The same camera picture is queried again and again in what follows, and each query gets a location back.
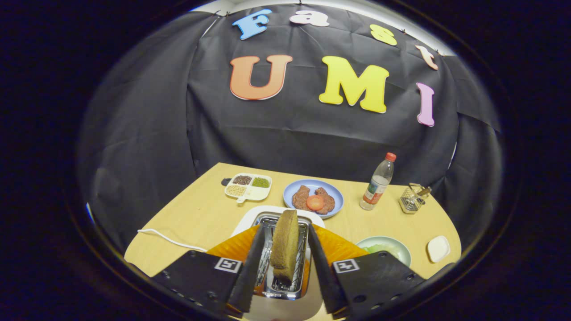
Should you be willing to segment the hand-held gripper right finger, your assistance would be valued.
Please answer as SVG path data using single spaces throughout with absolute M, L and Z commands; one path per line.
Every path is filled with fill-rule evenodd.
M 328 263 L 313 225 L 308 242 L 326 312 L 335 320 L 387 320 L 426 281 L 387 251 Z

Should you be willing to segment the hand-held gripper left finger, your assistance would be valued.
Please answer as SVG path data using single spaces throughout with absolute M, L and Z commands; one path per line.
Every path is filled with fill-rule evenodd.
M 250 228 L 245 261 L 191 250 L 151 279 L 173 294 L 219 317 L 250 311 L 263 246 L 261 224 Z

